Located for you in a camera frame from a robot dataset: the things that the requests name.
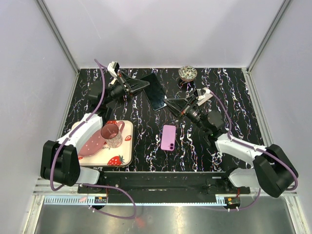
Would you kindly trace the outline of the purple smartphone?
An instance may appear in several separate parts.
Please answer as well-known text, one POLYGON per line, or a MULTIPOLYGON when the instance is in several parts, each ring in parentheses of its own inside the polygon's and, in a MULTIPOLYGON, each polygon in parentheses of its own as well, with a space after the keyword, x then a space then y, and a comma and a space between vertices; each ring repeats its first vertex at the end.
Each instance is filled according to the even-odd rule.
POLYGON ((173 151, 175 148, 176 127, 173 125, 164 125, 160 148, 164 151, 173 151))

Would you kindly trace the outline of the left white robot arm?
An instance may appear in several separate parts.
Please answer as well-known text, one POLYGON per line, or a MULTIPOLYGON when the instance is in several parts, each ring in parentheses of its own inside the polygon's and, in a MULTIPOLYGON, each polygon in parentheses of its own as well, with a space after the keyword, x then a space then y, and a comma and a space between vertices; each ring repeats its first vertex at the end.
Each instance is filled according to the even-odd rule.
POLYGON ((91 155, 99 151, 104 139, 100 134, 112 113, 107 105, 124 95, 136 96, 150 83, 143 79, 131 78, 123 72, 111 72, 113 81, 109 85, 102 79, 99 84, 89 88, 88 99, 91 103, 78 125, 56 141, 47 141, 43 146, 40 176, 50 181, 50 187, 57 191, 54 183, 61 187, 76 183, 88 183, 94 193, 105 188, 104 179, 94 169, 83 168, 78 161, 78 154, 84 146, 91 155))

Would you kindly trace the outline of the pink phone case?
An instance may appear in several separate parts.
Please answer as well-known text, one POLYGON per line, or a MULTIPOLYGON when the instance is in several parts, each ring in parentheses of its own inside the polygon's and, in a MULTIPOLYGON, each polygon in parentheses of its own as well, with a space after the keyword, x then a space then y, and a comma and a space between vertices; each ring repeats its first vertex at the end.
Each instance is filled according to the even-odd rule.
POLYGON ((197 100, 197 105, 201 106, 205 102, 207 102, 210 98, 213 97, 212 92, 210 89, 206 88, 201 88, 197 89, 197 94, 198 94, 198 100, 197 100))

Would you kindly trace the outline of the black smartphone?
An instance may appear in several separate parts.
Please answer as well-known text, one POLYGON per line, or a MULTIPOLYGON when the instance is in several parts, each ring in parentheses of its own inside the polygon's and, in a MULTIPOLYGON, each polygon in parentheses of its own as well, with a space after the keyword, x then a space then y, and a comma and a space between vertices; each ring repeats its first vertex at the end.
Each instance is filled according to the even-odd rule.
POLYGON ((165 99, 167 98, 164 90, 156 77, 156 74, 152 73, 144 76, 140 80, 149 82, 149 85, 144 88, 144 93, 154 111, 158 111, 166 106, 165 99))

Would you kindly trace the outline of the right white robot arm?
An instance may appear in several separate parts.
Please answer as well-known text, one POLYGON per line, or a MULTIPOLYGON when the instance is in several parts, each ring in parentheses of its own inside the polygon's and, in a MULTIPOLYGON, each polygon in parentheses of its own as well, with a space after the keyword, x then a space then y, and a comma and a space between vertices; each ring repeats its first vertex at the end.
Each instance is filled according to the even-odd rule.
POLYGON ((234 137, 224 129, 220 112, 203 112, 200 106, 216 95, 208 90, 196 90, 188 98, 167 98, 164 100, 176 118, 187 117, 204 132, 204 139, 214 151, 228 154, 251 165, 250 169, 236 168, 228 172, 221 181, 226 193, 233 193, 239 187, 262 189, 272 197, 279 197, 285 191, 298 186, 298 172, 285 152, 276 144, 268 147, 249 143, 234 137))

